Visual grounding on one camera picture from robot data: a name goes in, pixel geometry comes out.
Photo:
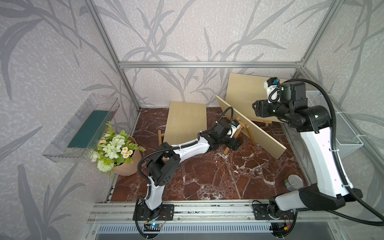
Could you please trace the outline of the artificial flower bouquet in pot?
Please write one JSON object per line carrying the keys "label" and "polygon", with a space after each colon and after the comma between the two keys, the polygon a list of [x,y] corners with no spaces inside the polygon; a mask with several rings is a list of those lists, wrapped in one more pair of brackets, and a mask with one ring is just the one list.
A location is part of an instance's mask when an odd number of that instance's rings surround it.
{"label": "artificial flower bouquet in pot", "polygon": [[124,130],[119,133],[110,122],[90,156],[97,169],[105,174],[127,177],[138,172],[138,164],[146,149]]}

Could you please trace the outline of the brown plastic grid piece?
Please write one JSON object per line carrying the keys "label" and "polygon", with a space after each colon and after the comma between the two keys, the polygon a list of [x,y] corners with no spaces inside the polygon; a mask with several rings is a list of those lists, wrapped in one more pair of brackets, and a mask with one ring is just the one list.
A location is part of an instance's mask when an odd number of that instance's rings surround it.
{"label": "brown plastic grid piece", "polygon": [[276,137],[281,137],[285,135],[284,130],[281,126],[272,126],[272,127],[269,127],[269,129],[271,133]]}

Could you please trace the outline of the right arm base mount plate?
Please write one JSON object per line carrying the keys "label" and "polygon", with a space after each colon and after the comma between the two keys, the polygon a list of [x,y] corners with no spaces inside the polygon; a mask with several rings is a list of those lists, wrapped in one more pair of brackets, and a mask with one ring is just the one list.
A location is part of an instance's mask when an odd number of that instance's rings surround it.
{"label": "right arm base mount plate", "polygon": [[293,210],[281,211],[274,205],[262,203],[258,200],[252,201],[252,209],[255,220],[294,220],[295,212]]}

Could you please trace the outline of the aluminium front rail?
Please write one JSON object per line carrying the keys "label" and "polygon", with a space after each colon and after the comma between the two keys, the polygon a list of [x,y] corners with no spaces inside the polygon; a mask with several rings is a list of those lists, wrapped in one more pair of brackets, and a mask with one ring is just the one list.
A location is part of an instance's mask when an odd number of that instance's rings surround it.
{"label": "aluminium front rail", "polygon": [[[219,201],[168,201],[174,205],[173,219],[176,223],[256,223],[252,200]],[[134,223],[134,202],[95,204],[87,224]]]}

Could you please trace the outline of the wooden easel frame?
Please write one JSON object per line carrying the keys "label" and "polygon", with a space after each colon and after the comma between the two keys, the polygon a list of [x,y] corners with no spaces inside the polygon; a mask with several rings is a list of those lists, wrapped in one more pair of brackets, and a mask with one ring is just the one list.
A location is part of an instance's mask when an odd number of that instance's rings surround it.
{"label": "wooden easel frame", "polygon": [[228,133],[226,140],[226,148],[224,150],[224,155],[227,155],[229,151],[236,151],[241,144],[244,142],[245,137],[247,137],[253,146],[256,145],[255,138],[251,127],[245,123],[240,118],[236,118],[231,122],[231,129]]}
{"label": "wooden easel frame", "polygon": [[162,133],[161,130],[158,130],[158,140],[159,140],[159,145],[163,143],[165,133]]}
{"label": "wooden easel frame", "polygon": [[263,119],[256,119],[256,118],[249,118],[249,120],[252,121],[252,122],[265,123],[266,126],[268,126],[268,125],[273,123],[272,121],[263,120]]}

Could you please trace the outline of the light plywood board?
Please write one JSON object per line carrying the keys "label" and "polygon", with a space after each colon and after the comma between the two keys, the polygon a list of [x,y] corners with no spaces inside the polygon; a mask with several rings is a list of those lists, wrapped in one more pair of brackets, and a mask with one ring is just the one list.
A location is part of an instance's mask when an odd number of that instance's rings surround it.
{"label": "light plywood board", "polygon": [[240,122],[244,125],[244,130],[242,130],[242,132],[249,137],[254,145],[261,147],[269,155],[278,160],[287,148],[240,113],[235,107],[232,108],[234,112],[233,119],[240,120]]}
{"label": "light plywood board", "polygon": [[183,144],[195,140],[199,132],[207,129],[205,104],[171,102],[164,142],[170,145]]}
{"label": "light plywood board", "polygon": [[252,104],[255,101],[266,100],[268,98],[267,91],[264,88],[264,82],[268,79],[268,77],[231,73],[229,76],[225,101],[232,107],[235,107],[247,118],[279,122],[276,117],[257,117],[252,108]]}

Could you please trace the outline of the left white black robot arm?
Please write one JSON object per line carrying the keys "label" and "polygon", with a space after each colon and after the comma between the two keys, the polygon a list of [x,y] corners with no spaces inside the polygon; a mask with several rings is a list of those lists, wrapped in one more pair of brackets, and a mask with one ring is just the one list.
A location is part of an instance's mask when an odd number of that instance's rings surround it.
{"label": "left white black robot arm", "polygon": [[159,148],[143,157],[138,163],[138,173],[147,181],[147,195],[139,197],[135,220],[153,220],[162,212],[165,185],[174,177],[183,161],[197,155],[215,151],[221,146],[237,150],[242,144],[235,138],[240,132],[240,122],[234,120],[235,110],[228,107],[219,120],[209,129],[199,132],[195,140],[181,145],[162,143]]}

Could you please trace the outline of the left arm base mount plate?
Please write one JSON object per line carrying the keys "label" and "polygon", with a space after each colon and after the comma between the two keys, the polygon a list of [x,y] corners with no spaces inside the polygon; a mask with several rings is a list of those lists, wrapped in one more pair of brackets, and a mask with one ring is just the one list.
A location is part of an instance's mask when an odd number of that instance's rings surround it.
{"label": "left arm base mount plate", "polygon": [[135,206],[133,220],[134,221],[171,221],[174,218],[175,205],[162,204],[155,210],[150,210],[146,204]]}

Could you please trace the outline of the clear plastic wall tray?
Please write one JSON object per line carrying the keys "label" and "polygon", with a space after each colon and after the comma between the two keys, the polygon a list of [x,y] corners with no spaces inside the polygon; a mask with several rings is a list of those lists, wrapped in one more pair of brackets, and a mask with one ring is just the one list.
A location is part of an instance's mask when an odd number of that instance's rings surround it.
{"label": "clear plastic wall tray", "polygon": [[54,163],[86,163],[102,138],[120,102],[117,97],[90,94],[43,151]]}

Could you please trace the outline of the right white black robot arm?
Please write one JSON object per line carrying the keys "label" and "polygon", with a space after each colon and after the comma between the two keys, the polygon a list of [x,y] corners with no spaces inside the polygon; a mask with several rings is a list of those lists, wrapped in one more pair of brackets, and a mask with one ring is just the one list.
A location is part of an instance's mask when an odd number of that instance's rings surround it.
{"label": "right white black robot arm", "polygon": [[[266,100],[252,104],[257,117],[276,117],[296,129],[304,140],[315,169],[317,182],[308,187],[273,197],[268,214],[276,219],[290,210],[327,211],[364,225],[382,227],[384,216],[362,200],[362,191],[347,177],[337,148],[337,117],[326,91],[306,79],[283,83],[278,78],[264,82]],[[347,202],[358,202],[378,221],[361,220],[339,213]]]}

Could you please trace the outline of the round metal tin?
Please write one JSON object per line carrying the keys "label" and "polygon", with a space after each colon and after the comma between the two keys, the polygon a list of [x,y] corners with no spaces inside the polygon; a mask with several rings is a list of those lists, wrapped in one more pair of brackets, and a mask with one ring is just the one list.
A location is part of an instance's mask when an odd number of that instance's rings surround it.
{"label": "round metal tin", "polygon": [[293,192],[303,188],[304,182],[297,175],[289,175],[284,181],[284,186],[288,191]]}

